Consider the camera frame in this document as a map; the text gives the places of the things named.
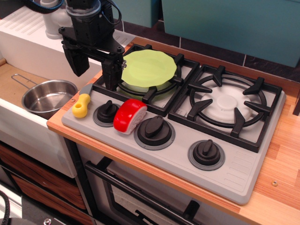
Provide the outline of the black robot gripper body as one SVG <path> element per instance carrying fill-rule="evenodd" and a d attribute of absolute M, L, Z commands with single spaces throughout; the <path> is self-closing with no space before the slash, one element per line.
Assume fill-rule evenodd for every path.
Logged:
<path fill-rule="evenodd" d="M 125 49 L 113 38 L 115 25 L 111 8 L 67 8 L 72 27 L 61 27 L 63 50 L 68 60 L 122 60 Z"/>

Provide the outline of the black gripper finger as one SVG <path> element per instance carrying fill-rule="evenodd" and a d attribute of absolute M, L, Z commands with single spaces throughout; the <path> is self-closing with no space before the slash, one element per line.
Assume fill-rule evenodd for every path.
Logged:
<path fill-rule="evenodd" d="M 123 71 L 123 55 L 115 55 L 102 62 L 102 76 L 107 90 L 116 90 Z"/>
<path fill-rule="evenodd" d="M 64 43 L 63 50 L 66 59 L 76 76 L 80 77 L 90 68 L 88 57 L 82 52 L 80 47 Z"/>

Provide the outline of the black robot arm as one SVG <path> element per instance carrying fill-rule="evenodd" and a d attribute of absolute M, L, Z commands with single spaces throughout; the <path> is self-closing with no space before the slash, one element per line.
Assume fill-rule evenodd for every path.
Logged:
<path fill-rule="evenodd" d="M 72 27 L 61 27 L 62 46 L 69 65 L 77 76 L 85 73 L 94 59 L 102 65 L 102 77 L 108 90 L 116 90 L 125 68 L 125 49 L 114 38 L 111 0 L 68 0 L 66 11 Z"/>

